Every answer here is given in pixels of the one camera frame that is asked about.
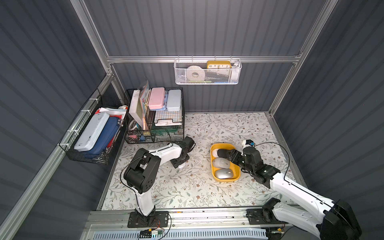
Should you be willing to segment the black mouse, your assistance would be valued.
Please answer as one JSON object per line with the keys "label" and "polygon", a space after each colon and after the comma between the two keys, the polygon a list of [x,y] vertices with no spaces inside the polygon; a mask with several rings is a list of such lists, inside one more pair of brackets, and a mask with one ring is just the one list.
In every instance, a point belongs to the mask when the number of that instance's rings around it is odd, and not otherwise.
{"label": "black mouse", "polygon": [[224,158],[228,159],[230,155],[230,150],[225,150],[225,149],[217,149],[216,151],[216,158]]}

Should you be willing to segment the white round mouse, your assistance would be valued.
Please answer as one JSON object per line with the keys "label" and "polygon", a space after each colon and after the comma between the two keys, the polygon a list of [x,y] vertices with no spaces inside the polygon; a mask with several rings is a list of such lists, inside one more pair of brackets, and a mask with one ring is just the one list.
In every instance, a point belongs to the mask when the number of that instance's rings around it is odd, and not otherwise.
{"label": "white round mouse", "polygon": [[219,149],[214,149],[213,151],[212,151],[212,156],[214,157],[214,158],[218,158],[219,156],[218,156],[218,150]]}

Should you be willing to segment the silver grey mouse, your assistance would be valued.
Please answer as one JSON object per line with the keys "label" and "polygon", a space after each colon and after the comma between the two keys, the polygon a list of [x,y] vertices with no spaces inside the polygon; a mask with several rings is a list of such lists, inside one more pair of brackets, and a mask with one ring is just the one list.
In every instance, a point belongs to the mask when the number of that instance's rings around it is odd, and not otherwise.
{"label": "silver grey mouse", "polygon": [[234,177],[234,173],[231,169],[219,169],[215,171],[215,177],[220,180],[231,179]]}

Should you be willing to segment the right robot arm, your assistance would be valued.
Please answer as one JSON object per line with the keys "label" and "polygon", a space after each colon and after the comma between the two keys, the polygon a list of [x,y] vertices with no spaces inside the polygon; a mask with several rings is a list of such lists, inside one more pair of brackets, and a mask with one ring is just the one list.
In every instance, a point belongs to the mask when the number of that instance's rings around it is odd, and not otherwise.
{"label": "right robot arm", "polygon": [[358,240],[361,237],[362,229],[347,202],[333,201],[293,182],[277,168],[265,164],[254,147],[247,145],[240,152],[218,150],[216,156],[229,160],[259,184],[301,206],[298,209],[272,198],[263,206],[266,221],[274,216],[276,220],[292,224],[320,240]]}

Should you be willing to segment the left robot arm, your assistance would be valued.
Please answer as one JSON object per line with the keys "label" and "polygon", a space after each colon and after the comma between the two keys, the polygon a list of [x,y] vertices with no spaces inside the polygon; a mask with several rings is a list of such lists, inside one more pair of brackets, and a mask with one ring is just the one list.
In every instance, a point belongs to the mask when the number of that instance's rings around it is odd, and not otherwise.
{"label": "left robot arm", "polygon": [[190,153],[195,147],[195,142],[190,137],[185,137],[181,142],[171,142],[165,147],[156,150],[138,149],[133,160],[121,172],[121,177],[126,186],[133,190],[137,201],[137,212],[144,217],[155,212],[152,201],[151,187],[153,186],[159,167],[170,162],[175,169],[181,169],[190,159]]}

